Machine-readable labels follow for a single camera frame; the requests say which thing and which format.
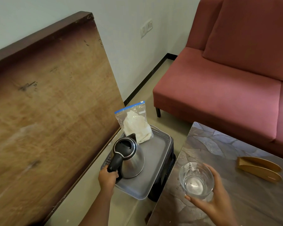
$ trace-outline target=wooden napkin holder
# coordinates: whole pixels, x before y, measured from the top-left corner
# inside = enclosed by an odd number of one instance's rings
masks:
[[[238,157],[237,168],[272,183],[277,183],[282,180],[282,177],[278,174],[278,172],[282,171],[282,168],[265,159],[256,157]]]

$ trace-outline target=stainless steel kettle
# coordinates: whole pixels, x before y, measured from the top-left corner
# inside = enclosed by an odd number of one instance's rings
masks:
[[[136,143],[135,133],[120,138],[113,146],[112,160],[108,172],[118,171],[121,178],[133,178],[144,168],[144,154],[140,145]]]

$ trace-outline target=kettle lid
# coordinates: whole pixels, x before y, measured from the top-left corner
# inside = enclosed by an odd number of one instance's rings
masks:
[[[132,158],[136,152],[136,142],[130,137],[123,137],[114,144],[113,152],[122,155],[124,160]]]

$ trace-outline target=hand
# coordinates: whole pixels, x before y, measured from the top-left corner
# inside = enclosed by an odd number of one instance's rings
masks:
[[[219,173],[213,167],[205,165],[210,169],[215,180],[213,199],[206,202],[189,196],[185,196],[185,198],[204,211],[216,226],[237,226],[234,210],[230,203],[230,196],[222,184]]]
[[[104,166],[104,168],[100,171],[98,180],[101,186],[101,191],[112,196],[115,181],[119,177],[119,174],[117,171],[109,173],[107,168],[108,165]]]

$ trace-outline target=plastic tray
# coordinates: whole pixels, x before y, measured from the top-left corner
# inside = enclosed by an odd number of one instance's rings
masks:
[[[171,146],[171,137],[167,133],[159,130],[157,127],[151,125],[154,137],[144,143],[141,143],[141,149],[144,153],[144,168],[134,178],[122,178],[115,186],[129,194],[130,196],[143,200],[145,199],[165,161],[168,150]],[[111,152],[102,164],[101,169],[109,164],[111,161]]]

